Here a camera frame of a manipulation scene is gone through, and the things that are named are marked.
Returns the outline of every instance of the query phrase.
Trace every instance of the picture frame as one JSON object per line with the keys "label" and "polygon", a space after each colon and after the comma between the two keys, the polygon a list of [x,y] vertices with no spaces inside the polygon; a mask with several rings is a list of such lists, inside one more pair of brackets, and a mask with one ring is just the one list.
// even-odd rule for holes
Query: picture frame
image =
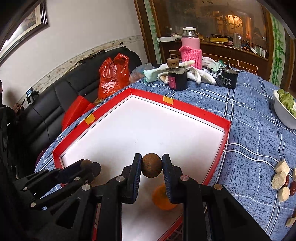
{"label": "picture frame", "polygon": [[47,26],[46,3],[40,3],[7,39],[0,50],[0,65],[28,37]]}

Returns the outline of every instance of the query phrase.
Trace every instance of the plastic bag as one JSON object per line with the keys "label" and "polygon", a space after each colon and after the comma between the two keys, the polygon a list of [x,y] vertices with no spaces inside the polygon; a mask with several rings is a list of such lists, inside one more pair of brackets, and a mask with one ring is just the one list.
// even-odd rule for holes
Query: plastic bag
{"label": "plastic bag", "polygon": [[130,84],[128,57],[121,53],[114,58],[114,61],[108,57],[100,67],[99,73],[98,97],[99,99],[105,99]]}
{"label": "plastic bag", "polygon": [[136,67],[131,72],[130,83],[135,83],[136,81],[143,78],[145,76],[144,75],[144,70],[150,70],[150,69],[155,69],[155,67],[151,63],[142,64],[142,65]]}
{"label": "plastic bag", "polygon": [[64,115],[62,120],[62,131],[94,107],[95,105],[93,103],[78,95]]}

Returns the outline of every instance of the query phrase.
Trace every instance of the red plastic bag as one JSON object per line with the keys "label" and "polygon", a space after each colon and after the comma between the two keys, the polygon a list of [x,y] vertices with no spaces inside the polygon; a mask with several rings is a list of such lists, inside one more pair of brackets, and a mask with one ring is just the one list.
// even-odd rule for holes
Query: red plastic bag
{"label": "red plastic bag", "polygon": [[82,96],[77,96],[74,102],[71,104],[69,109],[66,111],[62,120],[62,131],[64,131],[69,125],[75,120],[81,117],[83,114],[94,108],[95,105],[89,102]]}
{"label": "red plastic bag", "polygon": [[119,53],[114,62],[108,57],[100,67],[99,99],[105,99],[118,90],[128,86],[128,57]]}

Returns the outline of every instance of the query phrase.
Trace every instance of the white lid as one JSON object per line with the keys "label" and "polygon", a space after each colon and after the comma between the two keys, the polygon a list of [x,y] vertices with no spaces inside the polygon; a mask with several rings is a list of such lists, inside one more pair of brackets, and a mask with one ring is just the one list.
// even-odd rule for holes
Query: white lid
{"label": "white lid", "polygon": [[196,31],[196,28],[193,28],[193,27],[186,27],[186,28],[183,28],[183,30]]}

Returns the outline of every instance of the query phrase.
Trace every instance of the hand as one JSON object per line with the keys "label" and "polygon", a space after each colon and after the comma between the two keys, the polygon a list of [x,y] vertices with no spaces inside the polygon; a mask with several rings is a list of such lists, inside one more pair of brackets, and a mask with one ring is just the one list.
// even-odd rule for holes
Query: hand
{"label": "hand", "polygon": [[15,111],[16,114],[18,113],[18,111],[20,110],[20,108],[21,108],[21,106],[20,106],[19,103],[16,103],[16,104],[12,107],[12,109]]}

